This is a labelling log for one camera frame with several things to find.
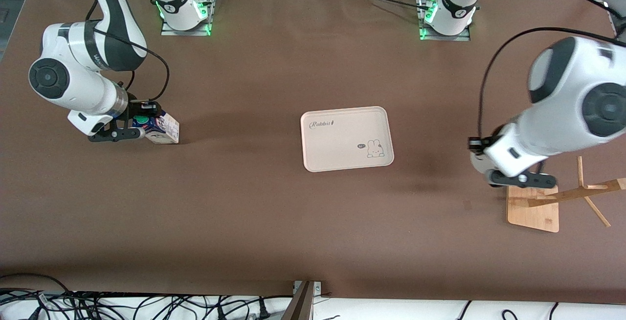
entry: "small carton box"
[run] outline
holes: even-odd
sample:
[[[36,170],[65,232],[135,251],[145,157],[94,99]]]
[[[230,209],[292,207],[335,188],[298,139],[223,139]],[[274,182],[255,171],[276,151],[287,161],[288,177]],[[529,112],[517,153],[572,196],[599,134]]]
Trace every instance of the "small carton box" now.
[[[143,128],[146,136],[154,144],[178,144],[179,122],[165,111],[156,118],[135,115],[133,118],[135,128]]]

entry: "table surface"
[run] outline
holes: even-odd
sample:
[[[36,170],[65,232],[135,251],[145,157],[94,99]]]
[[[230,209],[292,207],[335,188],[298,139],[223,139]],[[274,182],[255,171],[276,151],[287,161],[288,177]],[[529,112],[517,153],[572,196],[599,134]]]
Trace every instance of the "table surface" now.
[[[27,0],[0,64],[2,273],[103,291],[276,294],[315,279],[338,297],[626,300],[623,193],[594,198],[608,229],[583,200],[561,204],[559,233],[512,226],[466,148],[495,50],[535,26],[612,35],[603,10],[480,0],[471,42],[430,42],[412,8],[384,1],[219,0],[210,37],[161,37],[149,0],[129,0],[172,69],[160,101],[181,144],[159,146],[89,142],[27,83],[45,27],[91,2]],[[529,106],[530,63],[564,36],[503,52],[487,130]],[[132,92],[156,94],[163,77],[148,58]],[[308,172],[300,116],[361,106],[387,110],[393,164]],[[586,180],[626,177],[625,140],[581,152]],[[577,184],[578,154],[548,161],[561,189]]]

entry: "wooden stand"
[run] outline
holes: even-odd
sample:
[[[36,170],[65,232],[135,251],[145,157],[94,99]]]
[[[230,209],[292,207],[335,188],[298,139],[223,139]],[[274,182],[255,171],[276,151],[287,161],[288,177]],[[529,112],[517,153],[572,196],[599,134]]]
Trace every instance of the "wooden stand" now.
[[[579,187],[559,192],[552,189],[518,188],[507,186],[507,221],[510,224],[530,227],[543,231],[559,231],[559,202],[584,198],[604,226],[610,227],[608,220],[589,198],[592,195],[609,191],[626,190],[626,178],[617,178],[598,184],[585,184],[583,179],[583,159],[578,157]]]

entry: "bamboo base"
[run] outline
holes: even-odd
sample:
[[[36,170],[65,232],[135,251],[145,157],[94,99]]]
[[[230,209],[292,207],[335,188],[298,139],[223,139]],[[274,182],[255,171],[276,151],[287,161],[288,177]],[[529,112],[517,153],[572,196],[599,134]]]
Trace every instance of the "bamboo base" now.
[[[507,186],[507,221],[510,224],[542,231],[559,231],[559,203],[528,207],[528,199],[559,192],[552,189],[518,188]]]

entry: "plastic tray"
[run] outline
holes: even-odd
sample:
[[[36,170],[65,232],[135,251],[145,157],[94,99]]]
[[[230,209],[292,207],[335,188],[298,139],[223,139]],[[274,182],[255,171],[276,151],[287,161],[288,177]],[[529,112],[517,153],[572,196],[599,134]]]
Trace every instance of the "plastic tray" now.
[[[393,146],[379,106],[312,111],[300,118],[304,167],[311,172],[387,166]]]

